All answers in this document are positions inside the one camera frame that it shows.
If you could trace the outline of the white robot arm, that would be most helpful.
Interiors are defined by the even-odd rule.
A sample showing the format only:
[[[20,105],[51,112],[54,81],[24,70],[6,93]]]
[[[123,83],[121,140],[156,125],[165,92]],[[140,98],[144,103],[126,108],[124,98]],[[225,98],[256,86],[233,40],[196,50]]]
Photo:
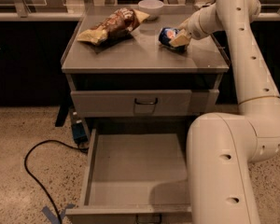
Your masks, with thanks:
[[[251,31],[259,0],[216,0],[186,19],[187,36],[225,32],[239,112],[207,113],[187,136],[192,224],[260,224],[248,165],[280,151],[280,94]]]

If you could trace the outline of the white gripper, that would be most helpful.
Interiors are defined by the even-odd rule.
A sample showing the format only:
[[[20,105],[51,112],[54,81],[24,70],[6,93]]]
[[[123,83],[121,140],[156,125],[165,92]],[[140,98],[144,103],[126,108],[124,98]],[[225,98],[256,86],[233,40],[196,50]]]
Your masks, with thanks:
[[[191,38],[201,40],[209,36],[208,22],[209,18],[203,10],[196,11],[189,17],[189,20],[186,19],[177,26],[177,29],[180,30],[187,28],[188,32],[186,30],[179,31],[169,44],[177,48],[188,45]]]

